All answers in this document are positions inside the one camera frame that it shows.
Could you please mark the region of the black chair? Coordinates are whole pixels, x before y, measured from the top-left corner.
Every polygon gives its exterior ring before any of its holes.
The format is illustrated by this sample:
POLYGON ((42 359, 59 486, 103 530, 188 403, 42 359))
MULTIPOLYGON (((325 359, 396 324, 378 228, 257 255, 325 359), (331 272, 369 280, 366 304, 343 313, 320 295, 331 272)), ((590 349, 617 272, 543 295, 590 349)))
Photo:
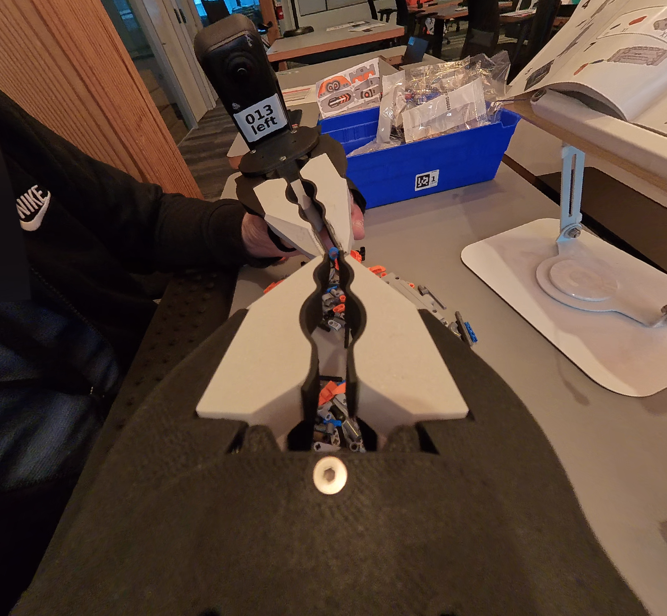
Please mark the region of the black chair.
POLYGON ((460 58, 494 54, 500 28, 499 0, 467 0, 468 28, 460 58))

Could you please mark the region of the wooden post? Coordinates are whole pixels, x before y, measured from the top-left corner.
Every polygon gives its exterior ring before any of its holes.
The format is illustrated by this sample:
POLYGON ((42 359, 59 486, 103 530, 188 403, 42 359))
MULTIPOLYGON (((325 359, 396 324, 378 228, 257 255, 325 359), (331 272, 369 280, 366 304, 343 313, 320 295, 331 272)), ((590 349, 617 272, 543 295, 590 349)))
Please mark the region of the wooden post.
POLYGON ((1 90, 93 158, 203 198, 100 0, 1 0, 1 90))

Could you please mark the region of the printed paper sheet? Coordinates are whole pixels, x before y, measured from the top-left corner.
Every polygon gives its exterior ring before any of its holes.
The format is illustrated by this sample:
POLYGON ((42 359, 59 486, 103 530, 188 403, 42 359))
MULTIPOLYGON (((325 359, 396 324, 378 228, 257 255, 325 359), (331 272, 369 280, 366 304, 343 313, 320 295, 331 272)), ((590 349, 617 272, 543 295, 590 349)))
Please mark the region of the printed paper sheet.
POLYGON ((379 104, 382 96, 379 58, 322 79, 315 91, 322 119, 379 104))

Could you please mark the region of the white book stand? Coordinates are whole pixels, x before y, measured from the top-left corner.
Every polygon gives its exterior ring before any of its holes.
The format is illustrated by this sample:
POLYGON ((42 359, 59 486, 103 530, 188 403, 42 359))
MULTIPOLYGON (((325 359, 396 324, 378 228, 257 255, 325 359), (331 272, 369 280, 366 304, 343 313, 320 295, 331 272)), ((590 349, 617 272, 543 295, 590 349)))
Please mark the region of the white book stand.
POLYGON ((663 391, 666 274, 586 232, 581 197, 587 152, 666 181, 666 136, 554 91, 508 106, 563 140, 560 219, 468 245, 463 263, 602 387, 630 397, 663 391))

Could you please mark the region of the clear plastic parts bag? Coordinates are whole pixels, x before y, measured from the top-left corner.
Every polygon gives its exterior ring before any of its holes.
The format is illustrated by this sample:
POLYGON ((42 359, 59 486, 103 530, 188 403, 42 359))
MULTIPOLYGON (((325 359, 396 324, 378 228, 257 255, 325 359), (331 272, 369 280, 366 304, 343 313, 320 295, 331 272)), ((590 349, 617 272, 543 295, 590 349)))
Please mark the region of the clear plastic parts bag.
POLYGON ((378 130, 365 152, 500 121, 511 61, 507 51, 401 70, 382 78, 378 130))

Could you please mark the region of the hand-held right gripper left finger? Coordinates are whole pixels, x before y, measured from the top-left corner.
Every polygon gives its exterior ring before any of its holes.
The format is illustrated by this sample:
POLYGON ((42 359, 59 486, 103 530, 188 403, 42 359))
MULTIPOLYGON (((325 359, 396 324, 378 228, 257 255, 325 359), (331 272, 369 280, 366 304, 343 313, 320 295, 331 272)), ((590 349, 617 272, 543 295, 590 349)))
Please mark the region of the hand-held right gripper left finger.
POLYGON ((313 434, 320 395, 318 348, 328 257, 291 274, 223 326, 231 337, 196 407, 202 418, 264 425, 279 439, 300 423, 313 434))

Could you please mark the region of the blue storage bin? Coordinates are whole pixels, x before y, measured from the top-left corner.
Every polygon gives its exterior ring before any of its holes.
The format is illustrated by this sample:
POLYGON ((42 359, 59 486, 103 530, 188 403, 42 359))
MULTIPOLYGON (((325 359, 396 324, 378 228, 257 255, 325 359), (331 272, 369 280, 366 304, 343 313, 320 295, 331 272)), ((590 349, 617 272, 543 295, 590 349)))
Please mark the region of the blue storage bin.
POLYGON ((378 118, 375 107, 319 122, 322 133, 343 145, 347 177, 369 209, 492 180, 520 122, 503 109, 490 125, 354 154, 375 139, 378 118))

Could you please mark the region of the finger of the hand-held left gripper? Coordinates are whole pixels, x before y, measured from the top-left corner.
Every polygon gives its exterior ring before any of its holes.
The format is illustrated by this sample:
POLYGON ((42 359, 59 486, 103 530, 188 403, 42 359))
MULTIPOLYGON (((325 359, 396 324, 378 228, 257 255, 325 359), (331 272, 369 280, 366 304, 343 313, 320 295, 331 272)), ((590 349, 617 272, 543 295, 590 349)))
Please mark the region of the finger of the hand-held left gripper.
POLYGON ((299 172, 314 187, 314 202, 322 210, 323 223, 332 243, 342 252, 352 250, 352 201, 347 181, 327 154, 309 159, 299 172))
POLYGON ((299 212, 299 206, 287 196, 288 182, 284 178, 262 181, 255 186, 264 220, 285 242, 304 255, 322 258, 325 251, 312 224, 299 212))

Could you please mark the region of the person's left hand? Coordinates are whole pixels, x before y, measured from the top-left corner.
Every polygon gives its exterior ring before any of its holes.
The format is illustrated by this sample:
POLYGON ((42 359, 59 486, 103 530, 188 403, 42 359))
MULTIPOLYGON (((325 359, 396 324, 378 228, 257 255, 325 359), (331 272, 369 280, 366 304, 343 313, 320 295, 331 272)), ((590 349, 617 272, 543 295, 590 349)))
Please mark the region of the person's left hand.
POLYGON ((286 251, 284 243, 281 248, 271 236, 275 236, 267 223, 259 216, 246 213, 241 224, 241 237, 247 254, 257 260, 268 260, 270 264, 287 261, 289 258, 301 256, 298 250, 286 251))

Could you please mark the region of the wooden table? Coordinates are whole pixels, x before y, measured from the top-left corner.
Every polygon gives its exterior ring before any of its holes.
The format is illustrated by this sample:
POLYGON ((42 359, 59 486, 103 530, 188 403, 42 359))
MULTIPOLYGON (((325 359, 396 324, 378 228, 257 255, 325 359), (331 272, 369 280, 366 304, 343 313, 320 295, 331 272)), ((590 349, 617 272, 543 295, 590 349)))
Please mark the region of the wooden table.
POLYGON ((267 50, 267 56, 271 63, 277 63, 403 36, 403 26, 380 20, 364 21, 357 25, 339 25, 330 30, 277 39, 267 50))

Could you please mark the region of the instruction booklet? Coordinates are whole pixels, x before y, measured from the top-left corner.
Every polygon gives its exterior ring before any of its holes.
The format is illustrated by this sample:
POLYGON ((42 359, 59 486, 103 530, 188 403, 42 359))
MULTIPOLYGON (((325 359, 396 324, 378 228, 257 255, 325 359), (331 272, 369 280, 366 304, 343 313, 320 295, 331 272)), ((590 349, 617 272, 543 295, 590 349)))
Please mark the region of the instruction booklet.
POLYGON ((666 0, 581 0, 508 96, 544 88, 588 95, 665 135, 666 0))

